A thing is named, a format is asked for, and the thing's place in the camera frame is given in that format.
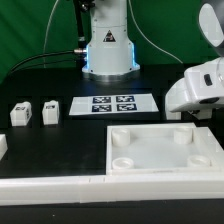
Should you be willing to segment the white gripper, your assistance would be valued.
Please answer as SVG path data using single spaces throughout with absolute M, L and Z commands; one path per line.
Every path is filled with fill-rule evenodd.
M 188 68 L 165 96 L 165 113 L 189 112 L 199 120 L 224 108 L 224 57 Z

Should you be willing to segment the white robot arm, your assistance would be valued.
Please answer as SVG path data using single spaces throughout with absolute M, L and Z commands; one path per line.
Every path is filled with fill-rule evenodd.
M 131 77 L 140 69 L 134 45 L 127 34 L 130 0 L 87 0 L 92 3 L 92 38 L 86 47 L 82 72 L 97 81 Z M 209 118 L 214 108 L 224 107 L 224 0 L 202 0 L 198 14 L 200 31 L 218 58 L 184 72 L 165 96 L 166 117 L 178 119 L 183 111 Z

